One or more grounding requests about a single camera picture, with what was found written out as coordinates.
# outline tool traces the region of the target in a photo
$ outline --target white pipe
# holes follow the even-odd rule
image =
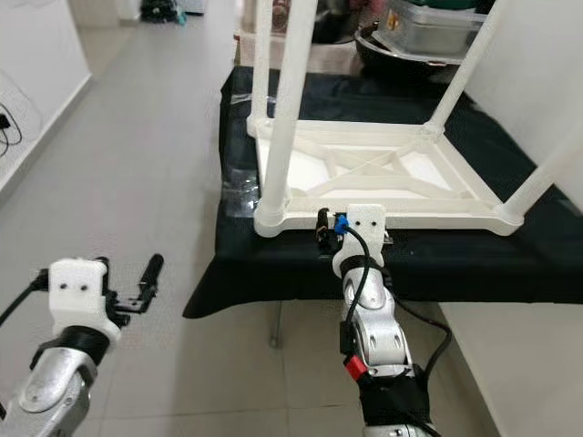
[[[545,162],[496,211],[508,221],[522,221],[528,210],[555,183],[557,177],[576,160],[581,151],[583,151],[583,124],[578,126],[563,144],[553,150]]]
[[[253,124],[267,117],[267,93],[270,81],[271,13],[273,0],[258,0],[255,11],[255,53],[251,115],[247,132],[254,135]]]
[[[293,138],[300,115],[317,5],[318,0],[291,2],[270,153],[261,200],[255,211],[255,230],[264,237],[274,237],[281,231]]]
[[[454,110],[457,100],[459,100],[459,97],[464,92],[467,82],[470,80],[477,64],[486,52],[486,49],[500,24],[503,11],[509,2],[510,0],[497,0],[494,3],[492,10],[482,24],[482,28],[478,32],[474,43],[467,51],[467,55],[465,56],[462,65],[457,70],[457,73],[455,73],[454,79],[439,102],[437,109],[431,119],[425,124],[429,129],[435,132],[444,131],[445,122]]]

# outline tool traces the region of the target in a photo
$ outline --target black tablecloth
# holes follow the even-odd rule
[[[340,281],[322,259],[313,231],[263,239],[253,231],[257,157],[247,136],[252,70],[236,67],[222,90],[219,204],[214,260],[184,316],[198,318],[258,300],[339,299]],[[270,96],[278,73],[271,72]],[[385,78],[308,75],[301,118],[423,123],[445,91],[435,84],[396,84]],[[534,169],[496,121],[467,97],[446,134],[469,164],[506,200]],[[583,302],[583,218],[552,188],[510,237],[480,230],[390,229],[385,262],[394,292],[408,300]]]

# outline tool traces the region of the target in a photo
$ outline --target green lid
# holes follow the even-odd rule
[[[435,9],[473,9],[477,6],[477,0],[407,0],[418,6],[429,6]]]

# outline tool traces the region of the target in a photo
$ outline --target white plastic frame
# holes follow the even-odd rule
[[[580,151],[582,136],[556,147],[505,203],[445,136],[445,122],[509,1],[495,2],[431,119],[393,125],[298,120],[317,0],[291,3],[275,118],[269,118],[272,0],[258,0],[247,120],[261,180],[256,232],[275,237],[285,229],[313,229],[320,208],[346,211],[357,203],[382,205],[389,229],[488,229],[504,236],[518,229]]]

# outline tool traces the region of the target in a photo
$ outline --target blue connector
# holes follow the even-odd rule
[[[346,226],[349,226],[348,219],[346,219],[346,216],[342,215],[338,218],[338,221],[336,221],[334,232],[336,232],[338,235],[344,235],[346,233]]]

